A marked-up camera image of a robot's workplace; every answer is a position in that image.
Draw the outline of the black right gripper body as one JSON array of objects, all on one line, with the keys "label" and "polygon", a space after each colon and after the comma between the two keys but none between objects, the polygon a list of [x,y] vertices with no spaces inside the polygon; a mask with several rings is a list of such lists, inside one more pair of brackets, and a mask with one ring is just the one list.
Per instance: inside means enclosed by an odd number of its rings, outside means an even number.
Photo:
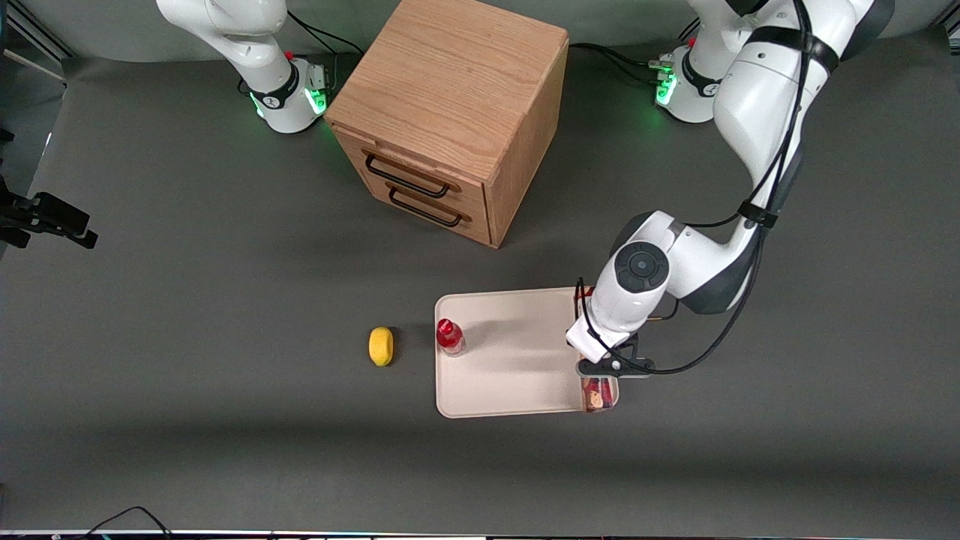
[{"label": "black right gripper body", "polygon": [[14,248],[28,246],[37,225],[35,199],[20,196],[7,186],[1,175],[1,240]]}]

